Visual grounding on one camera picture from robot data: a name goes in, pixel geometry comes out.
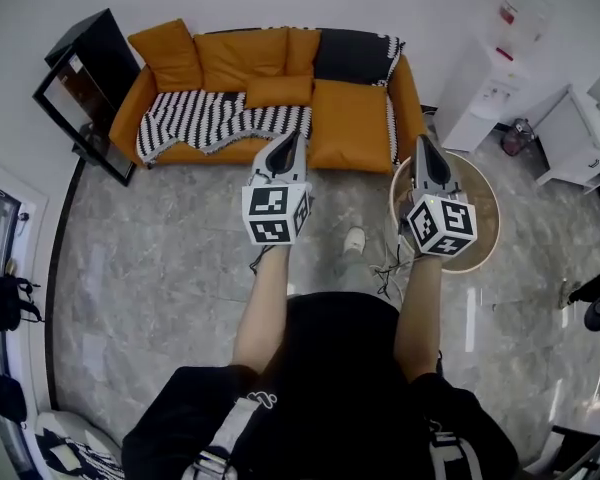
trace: orange sofa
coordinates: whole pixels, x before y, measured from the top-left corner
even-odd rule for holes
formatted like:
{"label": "orange sofa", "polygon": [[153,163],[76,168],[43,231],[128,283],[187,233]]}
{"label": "orange sofa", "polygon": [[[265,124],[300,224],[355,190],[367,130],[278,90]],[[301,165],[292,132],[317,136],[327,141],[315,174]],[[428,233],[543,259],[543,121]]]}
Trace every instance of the orange sofa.
{"label": "orange sofa", "polygon": [[[262,89],[255,88],[254,79],[263,77],[276,77],[280,81],[277,85],[268,84],[277,87],[273,90],[275,94],[257,95],[258,99],[269,101],[267,104],[276,98],[284,100],[292,96],[279,94],[293,92],[285,90],[286,80],[298,80],[298,76],[312,77],[310,94],[299,96],[301,99],[310,98],[306,104],[312,109],[308,149],[308,165],[311,168],[391,173],[392,160],[395,163],[410,156],[416,137],[426,133],[411,70],[407,59],[400,53],[401,49],[393,61],[386,84],[376,86],[364,81],[352,83],[338,79],[340,75],[337,73],[331,74],[334,70],[341,70],[347,62],[344,59],[340,63],[337,52],[323,51],[328,41],[335,44],[337,50],[340,37],[349,37],[339,36],[339,32],[328,32],[331,35],[327,38],[325,31],[329,29],[324,29],[322,36],[321,31],[315,30],[254,29],[196,35],[192,39],[183,27],[184,23],[177,20],[129,37],[147,65],[120,107],[109,136],[138,166],[145,167],[138,156],[138,129],[160,92],[202,89],[208,92],[245,91],[248,105],[250,100],[256,100],[256,90],[262,92]],[[367,36],[359,36],[366,33],[351,34],[354,39],[367,39]],[[377,40],[377,37],[385,36],[369,34],[368,39]],[[360,60],[357,55],[349,59],[353,64]],[[354,65],[352,69],[364,70],[365,67],[356,68]],[[329,73],[327,76],[331,79],[321,79],[321,73]],[[389,100],[393,106],[397,139],[397,154],[393,155],[393,159],[386,124],[387,115],[391,119],[387,110]],[[275,104],[291,103],[281,101]],[[294,99],[292,104],[297,104],[297,101]],[[205,154],[186,142],[177,142],[152,163],[249,164],[266,144],[267,140],[262,138],[243,137],[217,152]]]}

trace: cable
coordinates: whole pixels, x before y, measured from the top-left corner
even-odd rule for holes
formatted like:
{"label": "cable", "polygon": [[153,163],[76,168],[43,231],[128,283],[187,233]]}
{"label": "cable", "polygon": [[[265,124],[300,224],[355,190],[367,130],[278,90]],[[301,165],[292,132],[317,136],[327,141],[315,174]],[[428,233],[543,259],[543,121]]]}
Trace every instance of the cable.
{"label": "cable", "polygon": [[397,274],[402,267],[407,267],[411,265],[411,260],[406,260],[405,262],[400,262],[400,246],[401,244],[398,242],[398,247],[396,248],[396,263],[391,265],[389,263],[389,246],[387,242],[384,243],[384,261],[383,265],[369,265],[369,268],[374,271],[374,277],[378,276],[382,280],[382,286],[378,289],[378,295],[384,295],[387,299],[391,300],[389,293],[387,292],[387,287],[389,286],[389,281],[393,283],[396,287],[396,290],[400,294],[400,303],[404,299],[404,294],[402,293],[402,289],[397,281],[394,279],[394,275]]}
{"label": "cable", "polygon": [[260,260],[262,259],[262,257],[264,256],[264,254],[266,252],[269,252],[274,247],[275,247],[275,245],[264,245],[264,246],[262,246],[262,250],[260,251],[260,254],[258,254],[258,257],[253,261],[253,263],[251,263],[249,265],[249,268],[251,269],[251,272],[253,272],[254,276],[258,275],[258,269],[256,267],[260,263]]}

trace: trash bin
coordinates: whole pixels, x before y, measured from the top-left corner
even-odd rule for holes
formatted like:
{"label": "trash bin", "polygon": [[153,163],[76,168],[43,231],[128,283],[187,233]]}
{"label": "trash bin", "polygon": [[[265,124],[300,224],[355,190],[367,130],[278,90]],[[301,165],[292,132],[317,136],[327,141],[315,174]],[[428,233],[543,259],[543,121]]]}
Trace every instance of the trash bin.
{"label": "trash bin", "polygon": [[513,126],[500,140],[503,151],[509,156],[516,156],[520,151],[526,148],[529,143],[535,140],[536,134],[526,119],[516,119]]}
{"label": "trash bin", "polygon": [[[447,152],[447,159],[453,162],[460,177],[463,190],[467,193],[467,202],[476,207],[478,241],[458,256],[442,260],[443,272],[464,274],[482,266],[495,250],[500,236],[500,209],[493,189],[477,167],[455,153]],[[410,165],[411,159],[407,158],[393,176],[389,189],[389,211],[384,225],[388,252],[400,262],[413,256],[415,242],[409,232],[398,233],[399,209],[413,188]]]}

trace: shoe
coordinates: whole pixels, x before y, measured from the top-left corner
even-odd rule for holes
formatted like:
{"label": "shoe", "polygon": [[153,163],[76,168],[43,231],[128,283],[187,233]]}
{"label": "shoe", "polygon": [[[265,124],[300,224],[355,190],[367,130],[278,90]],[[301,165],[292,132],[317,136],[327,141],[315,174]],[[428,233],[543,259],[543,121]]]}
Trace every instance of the shoe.
{"label": "shoe", "polygon": [[349,249],[355,249],[360,254],[364,251],[364,244],[367,242],[367,237],[364,233],[364,229],[357,226],[352,227],[344,239],[344,252]]}

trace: orange cushion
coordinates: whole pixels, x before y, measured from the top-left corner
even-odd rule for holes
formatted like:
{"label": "orange cushion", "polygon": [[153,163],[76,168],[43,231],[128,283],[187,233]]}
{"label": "orange cushion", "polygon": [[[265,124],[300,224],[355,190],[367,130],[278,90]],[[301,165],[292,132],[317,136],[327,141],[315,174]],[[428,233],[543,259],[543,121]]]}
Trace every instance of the orange cushion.
{"label": "orange cushion", "polygon": [[313,59],[320,46],[320,30],[289,29],[287,75],[313,76]]}
{"label": "orange cushion", "polygon": [[162,153],[157,164],[250,164],[268,140],[246,137],[211,155],[205,155],[189,144],[178,142]]}
{"label": "orange cushion", "polygon": [[384,87],[315,80],[309,167],[391,174]]}
{"label": "orange cushion", "polygon": [[247,82],[245,108],[278,105],[311,105],[313,78],[310,76],[266,76]]}
{"label": "orange cushion", "polygon": [[181,19],[132,34],[129,42],[153,71],[158,92],[202,87],[196,47]]}
{"label": "orange cushion", "polygon": [[286,28],[198,34],[194,42],[205,91],[243,92],[249,78],[284,75]]}

